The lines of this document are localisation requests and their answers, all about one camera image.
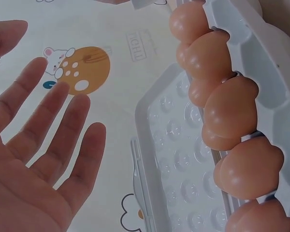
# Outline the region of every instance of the white dot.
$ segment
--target white dot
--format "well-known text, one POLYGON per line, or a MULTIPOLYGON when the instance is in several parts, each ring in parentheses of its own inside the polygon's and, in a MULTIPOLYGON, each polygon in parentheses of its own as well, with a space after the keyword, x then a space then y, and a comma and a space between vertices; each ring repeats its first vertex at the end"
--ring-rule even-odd
POLYGON ((72 65, 72 68, 76 68, 78 66, 78 63, 77 62, 75 62, 75 63, 73 63, 73 65, 72 65))
POLYGON ((63 69, 62 68, 57 69, 57 71, 55 72, 55 78, 59 79, 62 77, 62 75, 63 75, 63 69))
POLYGON ((87 80, 81 80, 77 82, 74 86, 76 91, 83 91, 89 86, 89 82, 87 80))

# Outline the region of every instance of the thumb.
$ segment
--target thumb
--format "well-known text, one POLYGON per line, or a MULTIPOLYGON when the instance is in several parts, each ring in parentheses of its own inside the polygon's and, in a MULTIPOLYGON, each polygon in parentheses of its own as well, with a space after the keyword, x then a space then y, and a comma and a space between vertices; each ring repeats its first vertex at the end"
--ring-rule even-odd
POLYGON ((26 21, 0 22, 0 57, 10 52, 24 36, 28 28, 26 21))

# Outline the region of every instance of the orange circle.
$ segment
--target orange circle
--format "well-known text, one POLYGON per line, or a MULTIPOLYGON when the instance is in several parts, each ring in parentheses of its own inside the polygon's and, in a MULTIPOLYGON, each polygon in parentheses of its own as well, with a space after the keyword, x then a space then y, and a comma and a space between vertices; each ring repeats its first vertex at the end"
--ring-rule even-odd
POLYGON ((68 83, 70 94, 90 94, 106 81, 111 62, 103 49, 84 47, 77 49, 71 57, 65 58, 59 68, 63 69, 63 74, 58 82, 68 83))

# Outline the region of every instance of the cartoon cloud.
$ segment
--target cartoon cloud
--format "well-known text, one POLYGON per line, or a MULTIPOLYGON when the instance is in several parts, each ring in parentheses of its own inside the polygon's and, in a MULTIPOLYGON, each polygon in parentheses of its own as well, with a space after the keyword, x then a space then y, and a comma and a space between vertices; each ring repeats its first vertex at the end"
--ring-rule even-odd
POLYGON ((144 216, 134 194, 126 195, 121 202, 124 214, 121 216, 121 226, 129 232, 146 232, 144 216))

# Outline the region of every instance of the white plastic container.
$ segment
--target white plastic container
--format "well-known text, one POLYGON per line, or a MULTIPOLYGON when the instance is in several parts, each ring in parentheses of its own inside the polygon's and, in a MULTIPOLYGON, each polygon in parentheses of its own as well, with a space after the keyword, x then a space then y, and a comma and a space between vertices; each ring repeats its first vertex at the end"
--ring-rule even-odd
MULTIPOLYGON (((285 155, 270 194, 290 217, 290 38, 264 22, 257 0, 207 0, 203 7, 210 28, 231 36, 232 69, 258 84, 257 129, 285 155)), ((202 142, 203 112, 189 101, 189 81, 172 64, 136 107, 133 184, 148 232, 223 232, 244 203, 214 184, 215 163, 225 154, 202 142)))

